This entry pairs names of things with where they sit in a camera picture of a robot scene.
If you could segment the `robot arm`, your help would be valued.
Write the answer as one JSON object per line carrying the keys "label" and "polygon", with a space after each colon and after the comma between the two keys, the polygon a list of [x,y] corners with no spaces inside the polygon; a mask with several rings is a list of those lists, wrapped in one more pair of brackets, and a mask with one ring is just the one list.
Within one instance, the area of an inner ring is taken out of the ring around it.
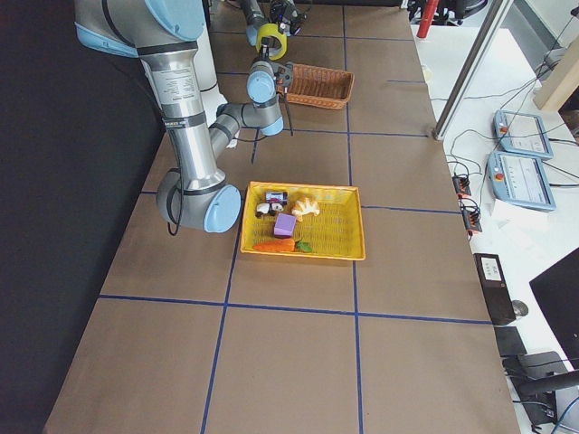
{"label": "robot arm", "polygon": [[258,31],[265,24],[274,24],[279,34],[293,36],[297,34],[305,23],[308,12],[311,9],[300,11],[294,1],[273,0],[270,1],[269,16],[266,16],[258,1],[239,1],[246,21],[246,36],[250,46],[257,46]]}
{"label": "robot arm", "polygon": [[247,80],[250,102],[226,103],[207,115],[204,100],[218,89],[204,7],[200,1],[77,1],[75,25],[88,48],[138,58],[153,90],[177,166],[157,190],[169,229],[225,232],[241,209],[239,190],[216,164],[244,127],[265,136],[283,129],[276,64],[260,35],[265,17],[255,1],[242,1],[248,38],[261,49]]}

